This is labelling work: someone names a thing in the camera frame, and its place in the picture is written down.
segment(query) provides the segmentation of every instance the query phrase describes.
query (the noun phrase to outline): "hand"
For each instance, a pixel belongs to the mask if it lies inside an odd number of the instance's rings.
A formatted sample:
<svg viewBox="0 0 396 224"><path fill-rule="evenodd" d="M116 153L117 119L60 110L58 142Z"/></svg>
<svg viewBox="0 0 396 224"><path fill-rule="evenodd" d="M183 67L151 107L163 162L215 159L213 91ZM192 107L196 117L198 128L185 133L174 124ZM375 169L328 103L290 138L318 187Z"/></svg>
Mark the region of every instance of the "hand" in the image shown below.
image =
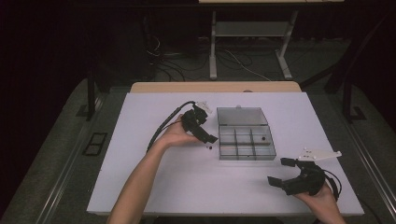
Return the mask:
<svg viewBox="0 0 396 224"><path fill-rule="evenodd" d="M157 140L164 141L168 147L176 147L181 146L190 142L199 142L199 140L190 134L187 134L184 131L181 125L181 116L178 118L166 129L165 133Z"/></svg>
<svg viewBox="0 0 396 224"><path fill-rule="evenodd" d="M294 196L306 203L321 222L326 224L346 223L327 183L314 196L309 195L308 192L295 194Z"/></svg>

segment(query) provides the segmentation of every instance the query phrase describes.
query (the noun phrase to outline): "gray carpet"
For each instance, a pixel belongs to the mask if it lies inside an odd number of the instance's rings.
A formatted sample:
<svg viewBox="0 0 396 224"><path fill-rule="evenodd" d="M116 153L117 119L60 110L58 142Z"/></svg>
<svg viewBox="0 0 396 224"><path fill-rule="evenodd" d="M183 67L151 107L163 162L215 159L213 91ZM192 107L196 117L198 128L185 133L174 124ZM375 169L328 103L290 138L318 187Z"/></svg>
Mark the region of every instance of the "gray carpet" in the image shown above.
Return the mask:
<svg viewBox="0 0 396 224"><path fill-rule="evenodd" d="M221 47L232 50L241 62L249 63L251 60L249 66L251 70L266 75L272 80L282 80L281 71L273 54L273 50L278 45L277 40L264 39L256 48L236 50L234 45L229 46L227 43ZM339 40L318 43L308 40L292 41L286 60L289 62L294 80L301 82L332 65L343 55L347 46L347 41ZM224 51L222 53L224 64L218 63L218 80L263 80L262 77L240 69L237 63L232 63L232 56ZM166 66L162 66L163 70L170 74L171 80L182 80L183 76L188 81L209 80L207 52L203 51L196 57L187 58L174 54L169 60L165 64L173 63L179 66L179 71L169 67L165 69ZM168 79L168 74L159 70L154 81L168 81ZM326 94L322 89L326 80L327 78L323 78L304 90L308 92L333 149L343 152L339 161L353 189L374 209L383 223L395 223L361 162L356 142L350 133L350 125L341 115L341 93ZM37 223L106 223L106 217L88 214L86 208L123 99L129 89L130 87L117 87L110 93L97 92L98 110L91 121L86 121L84 117L77 116L81 106L87 104L86 81L76 87L3 216L2 224L37 221ZM355 121L351 126L369 149L390 187L395 189L396 135L357 88L353 91L353 105L362 110L367 120ZM84 156L81 153L93 133L107 133L105 146L99 156ZM66 164L70 165L69 169L64 168ZM52 206L46 206L46 202L52 203ZM372 211L365 205L363 208L365 215L346 217L347 222L376 223ZM315 220L314 217L279 217L279 219L290 224L312 223Z"/></svg>

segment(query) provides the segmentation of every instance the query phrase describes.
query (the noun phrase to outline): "floor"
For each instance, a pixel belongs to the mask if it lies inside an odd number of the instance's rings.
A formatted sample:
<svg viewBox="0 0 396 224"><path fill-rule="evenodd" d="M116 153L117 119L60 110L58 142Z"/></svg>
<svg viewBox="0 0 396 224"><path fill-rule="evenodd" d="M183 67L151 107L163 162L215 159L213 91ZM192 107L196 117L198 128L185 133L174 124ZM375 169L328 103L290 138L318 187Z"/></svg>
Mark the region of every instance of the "floor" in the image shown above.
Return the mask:
<svg viewBox="0 0 396 224"><path fill-rule="evenodd" d="M208 72L207 38L200 40L200 49L193 55L164 49L164 57L158 60L156 75L151 81L213 81ZM275 56L280 43L275 38L219 38L217 81L284 80ZM293 80L300 83L336 63L348 45L349 41L342 39L292 40L285 58ZM358 106L366 119L347 123L341 114L342 92L327 94L323 90L326 81L327 77L303 91L308 93L334 151L343 152L339 161L362 198L365 214L346 217L346 221L379 223L379 217L382 223L396 223L388 203L394 202L392 190L396 189L396 134L358 88L353 90L352 105ZM86 80L76 86L3 216L2 224L106 223L106 217L89 214L86 208L129 89L120 85L109 93L97 92L96 113L87 121L84 117ZM104 147L98 156L84 156L81 153L93 133L107 133ZM364 158L371 158L373 162L363 162ZM311 216L279 219L297 224L315 220ZM264 218L252 221L255 222L249 223L264 223Z"/></svg>

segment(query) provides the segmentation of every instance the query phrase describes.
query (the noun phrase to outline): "white table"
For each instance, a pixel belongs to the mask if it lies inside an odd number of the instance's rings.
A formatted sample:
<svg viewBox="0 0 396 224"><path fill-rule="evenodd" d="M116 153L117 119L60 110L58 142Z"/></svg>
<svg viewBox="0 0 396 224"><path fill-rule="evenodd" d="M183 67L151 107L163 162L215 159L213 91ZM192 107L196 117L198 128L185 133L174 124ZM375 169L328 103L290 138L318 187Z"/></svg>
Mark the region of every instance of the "white table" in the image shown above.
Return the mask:
<svg viewBox="0 0 396 224"><path fill-rule="evenodd" d="M126 96L87 208L106 215L128 175L143 158L158 126L187 101L207 101L214 113L203 128L218 136L216 107L261 107L272 130L274 161L220 161L219 142L172 147L165 153L145 216L300 216L305 204L268 185L267 176L294 178L298 168L280 164L297 158L304 147L332 150L304 92L143 92ZM337 159L317 165L336 174L343 184L339 199L345 216L363 210Z"/></svg>

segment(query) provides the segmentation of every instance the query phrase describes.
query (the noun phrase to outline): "person's right arm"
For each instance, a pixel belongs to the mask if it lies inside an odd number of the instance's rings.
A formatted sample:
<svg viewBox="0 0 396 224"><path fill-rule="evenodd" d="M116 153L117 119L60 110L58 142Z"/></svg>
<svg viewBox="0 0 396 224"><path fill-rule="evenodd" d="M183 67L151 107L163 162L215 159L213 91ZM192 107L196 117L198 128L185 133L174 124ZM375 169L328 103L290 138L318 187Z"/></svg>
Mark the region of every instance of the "person's right arm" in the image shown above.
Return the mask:
<svg viewBox="0 0 396 224"><path fill-rule="evenodd" d="M346 224L332 195L332 190L325 183L318 194L311 196L307 192L294 195L300 199L314 215L325 224Z"/></svg>

